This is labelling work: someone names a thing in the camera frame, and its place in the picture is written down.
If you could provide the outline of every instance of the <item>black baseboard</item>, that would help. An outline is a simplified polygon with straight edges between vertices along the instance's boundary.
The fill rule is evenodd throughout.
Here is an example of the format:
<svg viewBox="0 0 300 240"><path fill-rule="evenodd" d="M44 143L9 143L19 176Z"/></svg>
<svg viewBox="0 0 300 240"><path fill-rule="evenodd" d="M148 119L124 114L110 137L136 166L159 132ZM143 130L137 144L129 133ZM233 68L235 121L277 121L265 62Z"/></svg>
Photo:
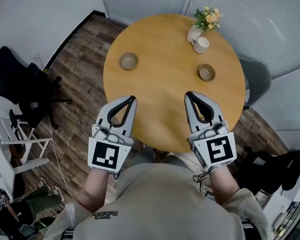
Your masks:
<svg viewBox="0 0 300 240"><path fill-rule="evenodd" d="M62 42L62 44L59 46L59 48L55 51L54 55L52 55L51 59L49 60L49 62L47 63L47 65L45 66L44 70L47 71L50 66L52 65L52 63L55 61L56 57L59 55L59 53L61 52L61 50L65 47L65 45L68 43L68 41L72 38L73 35L75 35L78 30L88 21L91 19L91 17L93 15L98 15L101 17L106 17L106 14L104 12L101 11L97 11L97 10L93 10L87 17L84 18L84 20L82 22L80 22L80 24L67 36L67 38Z"/></svg>

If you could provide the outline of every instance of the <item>brown bowl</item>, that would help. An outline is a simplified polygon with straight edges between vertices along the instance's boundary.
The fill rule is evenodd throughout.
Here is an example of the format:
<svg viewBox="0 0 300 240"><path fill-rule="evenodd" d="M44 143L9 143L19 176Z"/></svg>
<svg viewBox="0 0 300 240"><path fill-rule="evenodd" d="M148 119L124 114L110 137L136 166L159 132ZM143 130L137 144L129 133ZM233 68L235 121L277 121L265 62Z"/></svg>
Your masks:
<svg viewBox="0 0 300 240"><path fill-rule="evenodd" d="M210 82L216 77L215 69L209 64L202 64L199 66L199 76L203 81Z"/></svg>
<svg viewBox="0 0 300 240"><path fill-rule="evenodd" d="M133 52L125 52L121 55L119 64L124 70L132 70L138 64L138 56Z"/></svg>

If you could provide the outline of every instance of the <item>white cable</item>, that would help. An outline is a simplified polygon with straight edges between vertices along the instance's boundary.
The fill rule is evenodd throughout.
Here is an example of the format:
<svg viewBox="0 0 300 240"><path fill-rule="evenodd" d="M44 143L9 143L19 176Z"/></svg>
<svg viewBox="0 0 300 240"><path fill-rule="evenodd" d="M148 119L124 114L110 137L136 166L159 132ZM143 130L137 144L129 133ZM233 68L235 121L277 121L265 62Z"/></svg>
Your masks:
<svg viewBox="0 0 300 240"><path fill-rule="evenodd" d="M68 192L69 192L70 196L72 197L73 200L75 200L74 197L73 197L73 195L72 195L71 192L70 192L70 189L68 188L68 185L67 185L67 183L66 183L64 174L63 174L62 171L61 171L59 159L58 159L57 154L56 154L56 148L55 148L54 136L53 136L53 134L52 134L50 118L49 118L49 124L50 124L50 132L51 132L51 138L52 138L53 151L54 151L54 155L55 155L56 161L58 162L58 166L59 166L59 170L60 170L61 176L62 176L62 178L63 178L63 182L64 182L66 188L68 189Z"/></svg>

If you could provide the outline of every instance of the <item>shirt sleeve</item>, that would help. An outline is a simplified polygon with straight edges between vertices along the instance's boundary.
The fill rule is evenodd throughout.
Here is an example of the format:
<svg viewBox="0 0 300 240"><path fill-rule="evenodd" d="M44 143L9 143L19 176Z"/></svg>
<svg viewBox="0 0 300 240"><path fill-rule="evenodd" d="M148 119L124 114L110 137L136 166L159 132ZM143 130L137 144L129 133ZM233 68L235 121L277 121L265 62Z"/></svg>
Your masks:
<svg viewBox="0 0 300 240"><path fill-rule="evenodd" d="M64 210L49 226L44 240L60 240L65 230L74 230L79 223L91 215L92 212L85 209L77 201L67 203Z"/></svg>
<svg viewBox="0 0 300 240"><path fill-rule="evenodd" d="M241 219L249 219L260 233L262 240L272 239L268 220L252 192L246 188L240 189L222 207L229 213L238 215Z"/></svg>

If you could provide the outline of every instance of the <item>sneaker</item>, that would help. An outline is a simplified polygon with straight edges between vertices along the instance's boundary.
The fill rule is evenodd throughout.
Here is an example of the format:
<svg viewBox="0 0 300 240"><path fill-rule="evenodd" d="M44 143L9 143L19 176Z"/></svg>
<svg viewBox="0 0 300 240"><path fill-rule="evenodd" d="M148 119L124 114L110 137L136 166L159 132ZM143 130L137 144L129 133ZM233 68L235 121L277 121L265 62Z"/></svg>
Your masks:
<svg viewBox="0 0 300 240"><path fill-rule="evenodd" d="M51 191L51 187L47 184L46 180L43 177L39 177L38 179L40 181L39 188L45 186L45 187L48 188L48 191L50 192Z"/></svg>
<svg viewBox="0 0 300 240"><path fill-rule="evenodd" d="M55 195L57 195L61 198L61 202L63 202L65 200L65 197L62 194L60 187L58 187L57 185L53 186L53 192Z"/></svg>

